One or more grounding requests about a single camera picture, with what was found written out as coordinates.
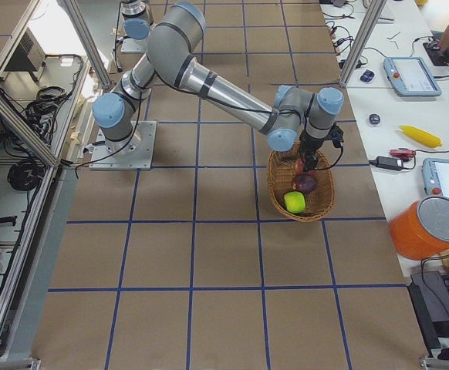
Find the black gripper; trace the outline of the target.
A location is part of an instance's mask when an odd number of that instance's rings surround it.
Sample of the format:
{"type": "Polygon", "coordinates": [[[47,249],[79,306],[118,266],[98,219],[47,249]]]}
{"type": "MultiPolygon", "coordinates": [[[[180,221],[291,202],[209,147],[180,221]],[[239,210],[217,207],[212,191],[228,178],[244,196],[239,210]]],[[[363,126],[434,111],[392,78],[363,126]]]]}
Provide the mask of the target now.
{"type": "Polygon", "coordinates": [[[319,162],[316,154],[325,141],[331,141],[335,148],[340,149],[340,155],[337,160],[343,155],[343,130],[336,123],[331,126],[323,138],[316,138],[308,133],[306,129],[303,129],[299,139],[299,155],[305,162],[305,170],[316,169],[319,162]]]}

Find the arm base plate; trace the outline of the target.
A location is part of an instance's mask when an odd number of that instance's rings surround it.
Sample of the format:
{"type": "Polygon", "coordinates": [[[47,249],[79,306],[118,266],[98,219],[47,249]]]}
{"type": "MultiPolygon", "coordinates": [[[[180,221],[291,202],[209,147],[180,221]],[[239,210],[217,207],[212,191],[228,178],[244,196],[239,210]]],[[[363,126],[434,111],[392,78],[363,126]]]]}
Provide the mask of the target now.
{"type": "Polygon", "coordinates": [[[125,38],[120,51],[125,54],[143,54],[147,50],[147,39],[125,38]]]}
{"type": "Polygon", "coordinates": [[[149,170],[154,153],[157,121],[131,121],[136,126],[130,142],[106,141],[101,129],[97,139],[102,145],[95,146],[91,157],[91,170],[149,170]]]}

